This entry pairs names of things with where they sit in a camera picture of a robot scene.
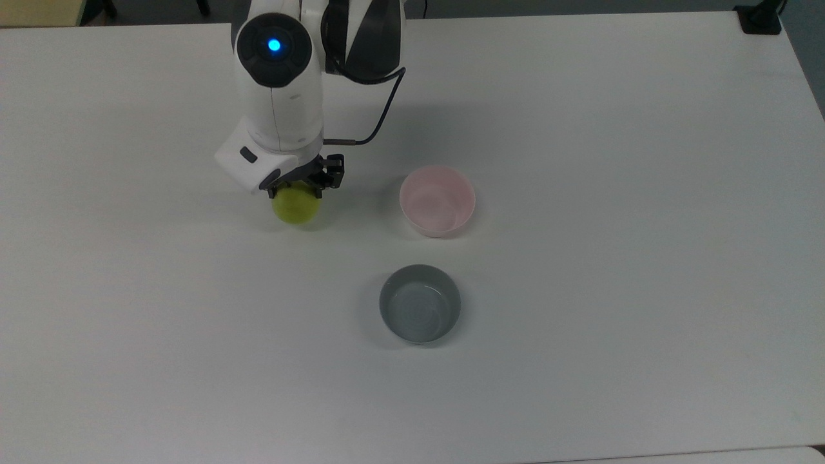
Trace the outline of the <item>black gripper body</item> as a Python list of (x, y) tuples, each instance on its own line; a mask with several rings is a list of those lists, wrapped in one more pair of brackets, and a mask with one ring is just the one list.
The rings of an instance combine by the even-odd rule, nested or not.
[(325, 167), (324, 158), (315, 157), (312, 161), (307, 162), (293, 171), (284, 175), (285, 183), (307, 182), (313, 188), (324, 188), (325, 181)]

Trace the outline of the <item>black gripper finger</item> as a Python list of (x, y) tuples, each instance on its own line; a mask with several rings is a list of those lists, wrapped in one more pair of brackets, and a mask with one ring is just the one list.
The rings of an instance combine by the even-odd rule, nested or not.
[(318, 156), (317, 171), (315, 171), (315, 197), (322, 197), (327, 189), (341, 187), (345, 174), (344, 155)]
[(265, 191), (269, 198), (275, 198), (280, 188), (291, 185), (291, 180), (283, 179), (281, 173), (270, 173), (260, 182), (260, 191)]

